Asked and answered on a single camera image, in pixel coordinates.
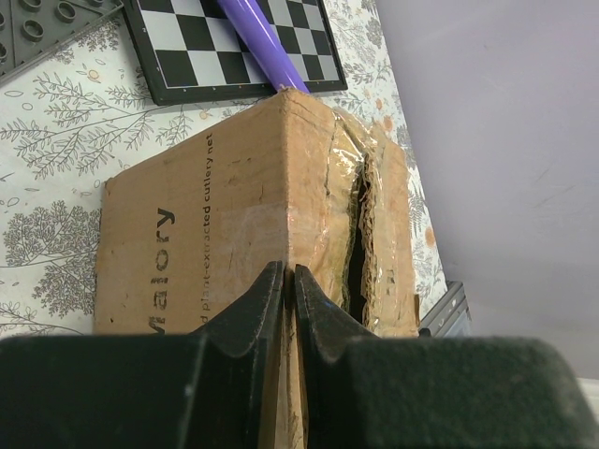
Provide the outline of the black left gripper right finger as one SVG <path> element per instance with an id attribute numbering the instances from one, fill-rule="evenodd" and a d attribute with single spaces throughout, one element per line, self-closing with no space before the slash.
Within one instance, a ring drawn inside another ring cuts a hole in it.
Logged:
<path id="1" fill-rule="evenodd" d="M 379 338 L 295 270 L 311 448 L 591 448 L 594 416 L 550 345 Z"/>

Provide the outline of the brown cardboard express box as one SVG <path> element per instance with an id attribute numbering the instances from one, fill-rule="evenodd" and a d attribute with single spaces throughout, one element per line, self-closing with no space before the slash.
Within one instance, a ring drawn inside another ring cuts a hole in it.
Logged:
<path id="1" fill-rule="evenodd" d="M 283 91 L 107 182 L 95 332 L 191 333 L 281 262 L 271 448 L 311 448 L 295 270 L 308 268 L 374 336 L 413 338 L 407 181 L 403 151 L 379 125 Z"/>

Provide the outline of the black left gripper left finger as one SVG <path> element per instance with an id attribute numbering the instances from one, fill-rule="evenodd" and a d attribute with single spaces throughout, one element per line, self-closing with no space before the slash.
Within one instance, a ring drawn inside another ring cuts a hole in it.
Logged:
<path id="1" fill-rule="evenodd" d="M 285 268 L 181 335 L 1 343 L 5 448 L 271 448 Z"/>

